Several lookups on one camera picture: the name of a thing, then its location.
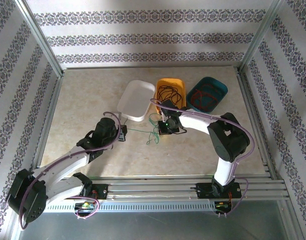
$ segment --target beige table surface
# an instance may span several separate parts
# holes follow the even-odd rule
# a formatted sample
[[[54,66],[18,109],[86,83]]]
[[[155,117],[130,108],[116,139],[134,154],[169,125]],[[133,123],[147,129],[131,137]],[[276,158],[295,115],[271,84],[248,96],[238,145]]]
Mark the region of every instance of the beige table surface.
[[[238,80],[232,66],[226,67],[167,67],[70,69],[65,71],[59,98],[51,123],[41,165],[44,166],[69,151],[90,130],[94,130],[103,112],[117,111],[118,102],[132,80],[156,85],[161,78],[179,78],[188,93],[203,77],[213,77],[228,88],[225,98],[212,112],[231,112],[239,123],[252,132],[252,127]],[[150,113],[142,122],[128,120],[127,127],[151,131]],[[79,169],[89,177],[95,176],[156,176],[214,174],[218,156],[211,139],[205,133],[187,129],[186,134],[163,135],[159,144],[146,145],[149,134],[129,130],[126,142],[118,142],[112,150]],[[260,153],[242,161],[237,174],[264,174]]]

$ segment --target white plastic tray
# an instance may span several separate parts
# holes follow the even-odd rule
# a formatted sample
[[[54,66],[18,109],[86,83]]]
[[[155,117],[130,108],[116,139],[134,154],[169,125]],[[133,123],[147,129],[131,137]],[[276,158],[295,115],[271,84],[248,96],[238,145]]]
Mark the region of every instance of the white plastic tray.
[[[131,81],[117,105],[122,117],[136,122],[144,119],[150,106],[150,99],[155,93],[155,86],[149,82]]]

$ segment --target marble surface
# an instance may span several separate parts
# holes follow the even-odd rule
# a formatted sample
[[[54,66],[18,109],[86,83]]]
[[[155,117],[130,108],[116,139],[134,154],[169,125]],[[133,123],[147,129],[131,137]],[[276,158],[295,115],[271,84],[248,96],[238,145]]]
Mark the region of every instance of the marble surface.
[[[118,102],[132,80],[156,85],[161,78],[179,78],[188,93],[203,77],[213,77],[228,88],[228,93],[213,111],[215,115],[233,113],[242,126],[252,131],[234,68],[226,67],[165,67],[70,69],[65,71],[54,117],[41,165],[46,165],[69,151],[86,133],[95,129],[103,112],[117,111]],[[128,120],[127,127],[151,131],[148,121],[150,106],[141,122]],[[159,144],[146,145],[149,133],[129,130],[125,142],[77,172],[95,176],[200,175],[214,174],[218,156],[205,133],[187,129],[186,134],[160,136]],[[242,161],[237,174],[264,174],[258,148]]]

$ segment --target green wire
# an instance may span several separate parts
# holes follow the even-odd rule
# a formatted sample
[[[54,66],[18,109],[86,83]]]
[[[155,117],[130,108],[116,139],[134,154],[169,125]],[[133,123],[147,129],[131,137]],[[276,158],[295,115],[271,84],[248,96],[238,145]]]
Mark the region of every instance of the green wire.
[[[158,116],[159,116],[159,120],[157,120],[157,121],[152,120],[152,118],[151,118],[152,115],[158,115]],[[137,131],[137,132],[149,134],[149,136],[148,136],[148,141],[146,142],[146,145],[149,145],[149,144],[150,144],[150,142],[153,140],[153,139],[151,139],[151,136],[154,135],[154,137],[155,137],[155,138],[154,138],[154,142],[155,142],[156,144],[158,144],[159,141],[160,141],[158,122],[159,122],[160,120],[161,120],[161,116],[160,116],[158,113],[151,113],[151,114],[148,116],[148,121],[149,121],[149,122],[152,124],[152,126],[154,127],[154,128],[153,128],[153,131],[142,131],[142,130],[137,130],[137,129],[132,129],[132,128],[128,128],[127,130]]]

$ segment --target floral striped wallpaper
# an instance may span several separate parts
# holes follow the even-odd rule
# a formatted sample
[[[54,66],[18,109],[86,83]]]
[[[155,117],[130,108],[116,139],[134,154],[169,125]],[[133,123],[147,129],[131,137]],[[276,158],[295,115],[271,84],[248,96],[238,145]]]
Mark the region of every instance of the floral striped wallpaper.
[[[287,0],[245,72],[306,239],[306,0]]]
[[[27,0],[61,66],[237,66],[272,0]]]
[[[0,240],[11,216],[7,194],[33,164],[56,82],[15,3],[0,0]]]

